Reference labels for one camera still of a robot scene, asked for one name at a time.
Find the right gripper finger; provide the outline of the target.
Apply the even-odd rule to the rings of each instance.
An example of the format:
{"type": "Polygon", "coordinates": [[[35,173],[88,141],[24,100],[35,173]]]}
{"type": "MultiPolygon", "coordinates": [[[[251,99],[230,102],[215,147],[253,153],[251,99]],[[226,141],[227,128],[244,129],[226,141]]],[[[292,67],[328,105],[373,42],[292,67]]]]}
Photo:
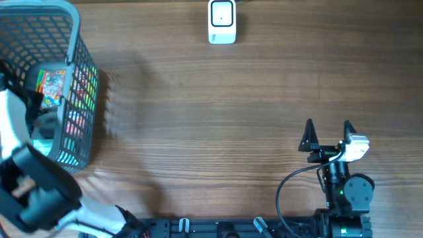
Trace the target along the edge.
{"type": "Polygon", "coordinates": [[[311,118],[306,121],[305,131],[303,137],[299,143],[298,151],[300,152],[312,152],[318,150],[319,141],[315,131],[314,123],[311,118]]]}
{"type": "Polygon", "coordinates": [[[344,139],[345,142],[351,142],[354,137],[357,135],[357,132],[355,131],[353,125],[349,120],[346,120],[344,122],[344,139]]]}

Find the light blue tissue pack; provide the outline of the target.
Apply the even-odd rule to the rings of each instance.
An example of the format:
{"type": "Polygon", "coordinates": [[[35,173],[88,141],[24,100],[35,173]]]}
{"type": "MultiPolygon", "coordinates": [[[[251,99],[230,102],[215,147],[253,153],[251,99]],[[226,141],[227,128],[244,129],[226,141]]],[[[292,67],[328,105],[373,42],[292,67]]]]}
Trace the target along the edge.
{"type": "Polygon", "coordinates": [[[34,139],[32,140],[32,145],[41,154],[47,157],[52,150],[53,142],[53,139],[34,139]]]}

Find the Haribo gummy candy bag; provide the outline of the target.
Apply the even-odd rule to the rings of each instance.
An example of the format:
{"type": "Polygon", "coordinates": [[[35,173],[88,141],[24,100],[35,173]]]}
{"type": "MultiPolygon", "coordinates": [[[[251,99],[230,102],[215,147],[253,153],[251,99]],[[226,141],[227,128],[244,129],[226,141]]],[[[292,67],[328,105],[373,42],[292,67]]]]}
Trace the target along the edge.
{"type": "Polygon", "coordinates": [[[60,97],[63,94],[66,70],[41,69],[38,73],[36,91],[42,93],[41,107],[53,108],[60,105],[60,97]]]}

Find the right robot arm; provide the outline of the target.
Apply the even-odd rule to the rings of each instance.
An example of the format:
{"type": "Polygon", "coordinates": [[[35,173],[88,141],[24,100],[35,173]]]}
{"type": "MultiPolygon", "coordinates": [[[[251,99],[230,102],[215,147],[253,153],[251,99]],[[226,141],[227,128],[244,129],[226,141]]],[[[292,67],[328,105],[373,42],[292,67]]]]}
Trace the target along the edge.
{"type": "Polygon", "coordinates": [[[364,215],[370,211],[375,189],[368,176],[351,174],[348,165],[361,159],[369,139],[344,122],[344,138],[337,145],[320,145],[312,119],[306,121],[298,150],[308,152],[308,163],[318,164],[318,181],[327,201],[310,219],[309,237],[371,237],[371,224],[364,215]]]}

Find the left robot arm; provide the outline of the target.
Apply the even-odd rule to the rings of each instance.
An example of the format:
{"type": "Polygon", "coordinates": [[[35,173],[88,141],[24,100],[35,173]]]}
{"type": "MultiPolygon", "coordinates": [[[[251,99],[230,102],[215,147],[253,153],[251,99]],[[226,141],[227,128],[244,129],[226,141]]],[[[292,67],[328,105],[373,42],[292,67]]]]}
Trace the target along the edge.
{"type": "Polygon", "coordinates": [[[1,64],[1,215],[25,233],[71,229],[92,237],[148,237],[132,213],[83,196],[68,172],[32,146],[27,123],[41,98],[1,64]]]}

